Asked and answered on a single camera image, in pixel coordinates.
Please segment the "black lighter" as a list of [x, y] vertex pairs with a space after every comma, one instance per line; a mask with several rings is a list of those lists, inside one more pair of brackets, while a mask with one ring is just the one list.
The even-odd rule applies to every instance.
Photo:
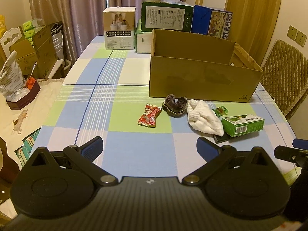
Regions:
[[213, 139], [215, 141], [216, 144], [219, 143], [223, 143], [223, 142], [227, 142], [228, 140], [230, 140], [232, 137], [229, 136], [228, 134], [224, 134], [223, 136], [218, 136], [218, 135], [214, 135]]

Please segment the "green medicine box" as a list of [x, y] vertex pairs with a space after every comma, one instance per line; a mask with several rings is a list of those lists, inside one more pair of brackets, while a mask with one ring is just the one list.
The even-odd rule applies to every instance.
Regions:
[[228, 116], [221, 119], [224, 132], [238, 137], [263, 130], [265, 120], [255, 115]]

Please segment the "white cloth sock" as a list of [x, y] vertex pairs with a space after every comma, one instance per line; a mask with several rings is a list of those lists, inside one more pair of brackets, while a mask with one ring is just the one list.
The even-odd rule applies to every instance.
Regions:
[[187, 120], [189, 125], [204, 134], [217, 135], [224, 134], [221, 120], [205, 101], [188, 100]]

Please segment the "green candy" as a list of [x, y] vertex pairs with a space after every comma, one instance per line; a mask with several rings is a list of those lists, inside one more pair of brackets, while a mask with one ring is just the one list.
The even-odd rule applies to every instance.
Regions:
[[228, 109], [225, 108], [224, 106], [220, 106], [220, 107], [217, 107], [215, 109], [213, 109], [214, 113], [216, 114], [217, 117], [222, 117], [224, 115], [227, 115], [228, 114]]

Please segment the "dark velvet scrunchie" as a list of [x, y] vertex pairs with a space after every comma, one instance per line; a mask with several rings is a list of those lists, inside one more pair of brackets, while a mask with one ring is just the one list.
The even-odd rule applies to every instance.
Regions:
[[187, 111], [187, 98], [182, 96], [178, 99], [174, 94], [169, 94], [162, 103], [162, 109], [167, 112], [169, 116], [180, 117]]

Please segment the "red candy wrapper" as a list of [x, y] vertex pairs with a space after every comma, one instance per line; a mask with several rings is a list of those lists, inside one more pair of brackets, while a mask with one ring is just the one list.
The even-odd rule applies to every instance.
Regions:
[[161, 111], [161, 106], [146, 104], [144, 113], [141, 115], [137, 123], [141, 126], [155, 128], [156, 118], [159, 116]]

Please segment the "quilted tan chair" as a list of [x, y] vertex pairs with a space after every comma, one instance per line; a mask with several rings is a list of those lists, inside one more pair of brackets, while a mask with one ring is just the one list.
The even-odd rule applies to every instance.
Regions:
[[277, 40], [263, 71], [261, 84], [290, 119], [307, 97], [307, 58], [294, 46]]

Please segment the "dark wooden tray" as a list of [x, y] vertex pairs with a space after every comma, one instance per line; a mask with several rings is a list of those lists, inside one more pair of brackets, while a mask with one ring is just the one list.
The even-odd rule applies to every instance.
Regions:
[[36, 80], [36, 78], [31, 77], [26, 81], [26, 88], [25, 92], [23, 93], [22, 97], [16, 102], [7, 102], [7, 105], [11, 110], [21, 110], [29, 103], [34, 101], [35, 97], [40, 91], [40, 86]]

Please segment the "large open cardboard box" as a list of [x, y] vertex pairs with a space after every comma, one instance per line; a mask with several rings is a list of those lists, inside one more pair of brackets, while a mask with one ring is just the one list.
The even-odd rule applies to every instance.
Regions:
[[149, 96], [246, 103], [262, 68], [236, 42], [182, 31], [152, 32]]

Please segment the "white plastic bag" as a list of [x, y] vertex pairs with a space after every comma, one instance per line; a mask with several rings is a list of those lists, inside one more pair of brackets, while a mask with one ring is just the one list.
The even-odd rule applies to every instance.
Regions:
[[1, 93], [11, 102], [24, 86], [25, 80], [17, 63], [17, 52], [13, 51], [1, 69]]

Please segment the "small white green box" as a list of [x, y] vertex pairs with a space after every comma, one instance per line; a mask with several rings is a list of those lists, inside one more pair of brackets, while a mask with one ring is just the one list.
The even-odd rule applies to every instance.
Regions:
[[138, 20], [135, 31], [135, 51], [141, 54], [151, 53], [152, 32], [143, 32], [141, 19]]

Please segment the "white shopping bag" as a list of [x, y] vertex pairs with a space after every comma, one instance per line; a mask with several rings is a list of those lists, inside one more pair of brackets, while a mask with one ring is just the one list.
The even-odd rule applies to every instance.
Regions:
[[64, 59], [64, 36], [63, 23], [61, 21], [50, 24], [51, 36], [55, 48], [56, 55], [59, 59]]

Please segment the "white product box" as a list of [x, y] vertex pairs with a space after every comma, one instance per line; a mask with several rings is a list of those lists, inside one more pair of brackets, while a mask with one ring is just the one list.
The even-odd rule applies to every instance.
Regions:
[[136, 7], [108, 7], [103, 11], [105, 48], [134, 49]]

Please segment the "wooden door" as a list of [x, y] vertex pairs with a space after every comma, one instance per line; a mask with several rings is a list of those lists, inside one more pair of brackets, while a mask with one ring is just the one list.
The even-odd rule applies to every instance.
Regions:
[[238, 43], [261, 65], [278, 19], [281, 0], [226, 0], [232, 12], [228, 39]]

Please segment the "green carton box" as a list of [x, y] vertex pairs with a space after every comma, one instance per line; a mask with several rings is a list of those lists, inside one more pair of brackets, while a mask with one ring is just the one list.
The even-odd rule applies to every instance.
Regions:
[[142, 0], [141, 29], [165, 29], [189, 32], [194, 7], [180, 0]]

